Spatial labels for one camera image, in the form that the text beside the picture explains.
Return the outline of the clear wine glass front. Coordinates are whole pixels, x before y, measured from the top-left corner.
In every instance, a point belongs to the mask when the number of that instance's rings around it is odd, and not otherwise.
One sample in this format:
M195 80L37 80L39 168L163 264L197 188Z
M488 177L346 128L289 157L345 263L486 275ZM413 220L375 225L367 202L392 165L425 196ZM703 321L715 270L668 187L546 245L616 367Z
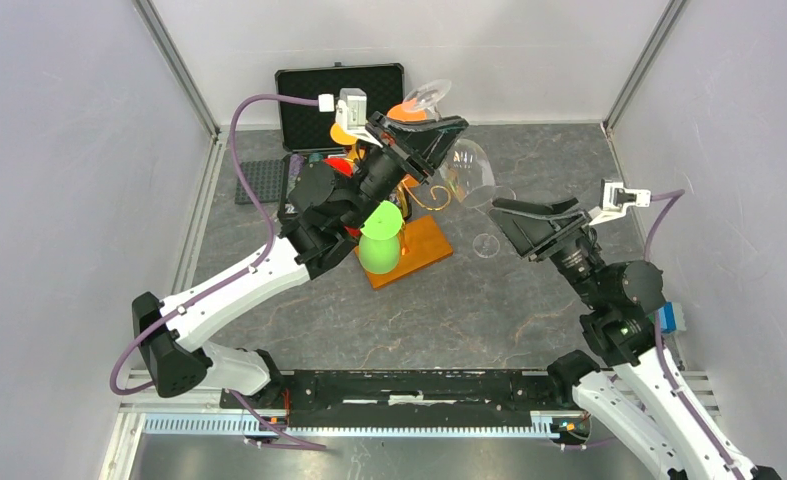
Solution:
M507 249L507 241L504 235L488 215L488 211L492 208L492 201L499 198L516 200L517 195L509 186L496 186L492 197L483 205L476 207L476 210L479 212L481 226L473 238L472 249L482 259L494 258Z

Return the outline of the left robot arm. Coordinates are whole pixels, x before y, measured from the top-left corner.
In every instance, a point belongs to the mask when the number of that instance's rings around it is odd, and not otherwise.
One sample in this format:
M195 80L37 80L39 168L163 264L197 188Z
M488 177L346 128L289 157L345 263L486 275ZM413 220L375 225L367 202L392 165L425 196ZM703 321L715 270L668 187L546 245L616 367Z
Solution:
M275 405L283 381L261 351L212 342L223 327L266 300L336 268L357 248L353 231L406 177L434 175L468 127L460 116L399 122L374 113L368 151L349 175L323 162L301 170L289 201L297 213L272 239L210 279L163 299L132 302L136 347L162 398L198 386L234 390L259 407Z

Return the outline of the clear wine glass back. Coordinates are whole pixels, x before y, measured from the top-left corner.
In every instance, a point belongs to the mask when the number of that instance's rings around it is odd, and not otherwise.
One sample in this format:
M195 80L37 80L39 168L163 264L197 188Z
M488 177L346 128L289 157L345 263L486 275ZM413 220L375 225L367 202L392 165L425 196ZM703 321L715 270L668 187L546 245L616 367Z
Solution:
M401 104L407 114L439 119L438 104L449 93L452 81L436 79L411 90ZM496 193L496 181L486 152L476 142L460 138L439 167L442 187L465 208L481 207Z

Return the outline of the clear wine glass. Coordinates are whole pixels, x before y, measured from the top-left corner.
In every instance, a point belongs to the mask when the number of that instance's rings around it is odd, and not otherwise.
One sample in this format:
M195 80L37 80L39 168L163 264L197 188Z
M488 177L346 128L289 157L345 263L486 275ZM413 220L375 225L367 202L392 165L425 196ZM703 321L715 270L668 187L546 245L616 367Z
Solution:
M449 93L452 81L436 79L411 90L401 104L407 114L439 119L438 104ZM442 187L465 208L481 207L496 193L496 181L486 152L476 142L460 138L439 167Z
M488 215L488 211L492 208L492 201L499 198L516 200L517 195L509 186L496 186L492 197L483 205L476 207L476 210L479 212L481 226L473 238L472 249L482 259L494 258L507 249L507 241L504 235Z

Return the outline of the green wine glass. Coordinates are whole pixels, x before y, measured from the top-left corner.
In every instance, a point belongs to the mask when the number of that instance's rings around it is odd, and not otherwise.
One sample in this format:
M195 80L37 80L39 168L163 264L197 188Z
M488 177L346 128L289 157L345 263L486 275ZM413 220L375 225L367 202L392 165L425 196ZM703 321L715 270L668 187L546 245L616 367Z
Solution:
M404 224L399 208L383 201L360 228L358 258L365 271L386 274L398 264L401 256L399 232Z

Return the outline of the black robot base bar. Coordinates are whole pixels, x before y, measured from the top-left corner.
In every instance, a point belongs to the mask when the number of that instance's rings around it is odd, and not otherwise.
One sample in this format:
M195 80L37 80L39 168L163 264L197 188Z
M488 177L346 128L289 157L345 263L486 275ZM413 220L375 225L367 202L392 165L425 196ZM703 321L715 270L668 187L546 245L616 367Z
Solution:
M542 371L295 370L247 398L290 427L521 426L565 402Z

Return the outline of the red wine glass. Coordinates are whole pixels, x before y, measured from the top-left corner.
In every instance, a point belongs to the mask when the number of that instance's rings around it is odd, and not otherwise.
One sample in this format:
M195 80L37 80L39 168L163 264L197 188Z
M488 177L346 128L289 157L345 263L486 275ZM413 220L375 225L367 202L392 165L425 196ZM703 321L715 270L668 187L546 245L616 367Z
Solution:
M346 177L352 176L353 164L344 157L327 157L324 159L324 163L331 166L335 171L345 175ZM359 239L361 236L361 232L357 228L346 227L346 230L352 237L356 239Z

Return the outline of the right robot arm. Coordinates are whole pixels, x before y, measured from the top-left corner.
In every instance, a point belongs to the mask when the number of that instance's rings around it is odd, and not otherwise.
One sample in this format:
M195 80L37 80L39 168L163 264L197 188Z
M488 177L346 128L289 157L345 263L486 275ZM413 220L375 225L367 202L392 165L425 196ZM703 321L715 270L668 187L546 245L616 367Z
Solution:
M552 204L499 198L488 215L517 254L549 260L589 309L589 354L551 363L546 392L601 422L658 479L776 479L722 432L678 372L650 317L665 305L663 273L647 260L606 262L576 199Z

